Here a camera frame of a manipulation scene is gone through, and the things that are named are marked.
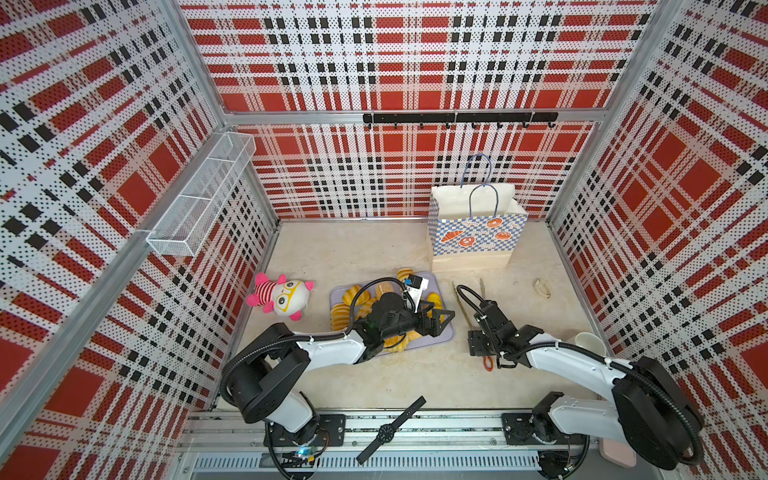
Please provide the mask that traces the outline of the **yellow striped fake bread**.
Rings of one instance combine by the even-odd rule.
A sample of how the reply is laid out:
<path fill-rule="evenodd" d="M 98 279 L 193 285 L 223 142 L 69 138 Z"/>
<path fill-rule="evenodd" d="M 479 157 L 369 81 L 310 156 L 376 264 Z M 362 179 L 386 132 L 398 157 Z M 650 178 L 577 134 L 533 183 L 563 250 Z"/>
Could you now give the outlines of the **yellow striped fake bread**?
<path fill-rule="evenodd" d="M 436 310 L 442 310 L 443 309 L 443 301 L 440 295 L 437 292 L 432 292 L 427 296 L 426 301 L 431 304 L 430 309 L 428 310 L 429 315 L 433 315 Z"/>

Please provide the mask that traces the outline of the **red handled metal tongs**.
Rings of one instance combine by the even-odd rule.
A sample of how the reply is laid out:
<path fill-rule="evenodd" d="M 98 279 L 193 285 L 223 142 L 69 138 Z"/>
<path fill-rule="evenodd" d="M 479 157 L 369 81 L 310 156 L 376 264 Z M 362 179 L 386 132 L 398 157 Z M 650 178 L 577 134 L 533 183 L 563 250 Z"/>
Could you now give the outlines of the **red handled metal tongs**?
<path fill-rule="evenodd" d="M 462 315 L 468 325 L 467 344 L 469 354 L 472 357 L 479 357 L 483 361 L 483 367 L 487 372 L 494 370 L 494 360 L 491 356 L 489 340 L 483 333 L 480 321 L 478 320 L 483 306 L 485 293 L 483 280 L 480 280 L 481 293 L 477 293 L 466 285 L 452 284 L 456 301 L 459 304 Z"/>

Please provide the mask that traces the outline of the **ridged fake bread top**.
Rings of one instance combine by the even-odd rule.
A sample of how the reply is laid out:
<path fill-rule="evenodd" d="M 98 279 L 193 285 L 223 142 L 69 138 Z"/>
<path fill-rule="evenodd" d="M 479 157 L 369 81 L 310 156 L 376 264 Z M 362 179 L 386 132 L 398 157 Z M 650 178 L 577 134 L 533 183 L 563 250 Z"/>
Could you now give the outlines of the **ridged fake bread top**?
<path fill-rule="evenodd" d="M 396 278 L 400 282 L 405 282 L 410 275 L 414 274 L 414 270 L 410 267 L 400 268 L 396 273 Z"/>

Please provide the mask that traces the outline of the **round ridged fake bread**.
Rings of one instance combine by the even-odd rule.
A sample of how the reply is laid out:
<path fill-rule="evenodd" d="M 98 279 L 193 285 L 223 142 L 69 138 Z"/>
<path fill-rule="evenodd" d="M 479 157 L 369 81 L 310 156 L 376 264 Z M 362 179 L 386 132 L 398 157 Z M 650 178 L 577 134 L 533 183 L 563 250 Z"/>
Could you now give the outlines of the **round ridged fake bread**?
<path fill-rule="evenodd" d="M 342 302 L 347 306 L 352 306 L 355 303 L 356 307 L 362 307 L 363 305 L 372 305 L 375 301 L 375 297 L 368 289 L 363 289 L 360 285 L 352 285 L 346 290 L 342 296 Z"/>

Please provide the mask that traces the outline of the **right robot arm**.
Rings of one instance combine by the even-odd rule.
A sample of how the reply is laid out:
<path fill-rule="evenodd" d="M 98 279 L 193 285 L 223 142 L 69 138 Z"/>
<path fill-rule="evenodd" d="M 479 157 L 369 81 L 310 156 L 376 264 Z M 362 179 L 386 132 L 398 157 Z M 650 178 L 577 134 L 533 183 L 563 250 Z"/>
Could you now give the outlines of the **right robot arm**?
<path fill-rule="evenodd" d="M 542 401 L 540 411 L 557 431 L 623 442 L 663 470 L 703 462 L 704 419 L 657 360 L 606 357 L 538 327 L 516 327 L 492 300 L 470 307 L 498 367 L 553 373 L 596 394 L 578 400 L 553 392 Z"/>

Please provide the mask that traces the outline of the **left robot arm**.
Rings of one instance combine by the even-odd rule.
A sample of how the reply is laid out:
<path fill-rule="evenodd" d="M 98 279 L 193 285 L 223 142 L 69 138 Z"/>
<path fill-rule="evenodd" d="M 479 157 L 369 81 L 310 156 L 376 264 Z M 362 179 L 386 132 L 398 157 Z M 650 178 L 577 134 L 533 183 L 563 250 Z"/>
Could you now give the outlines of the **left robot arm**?
<path fill-rule="evenodd" d="M 219 395 L 237 407 L 247 424 L 273 423 L 291 442 L 307 444 L 320 430 L 320 416 L 294 390 L 305 373 L 367 362 L 384 350 L 387 340 L 412 331 L 438 337 L 454 317 L 453 311 L 429 302 L 414 306 L 400 294 L 386 293 L 345 331 L 299 334 L 275 323 L 225 365 Z"/>

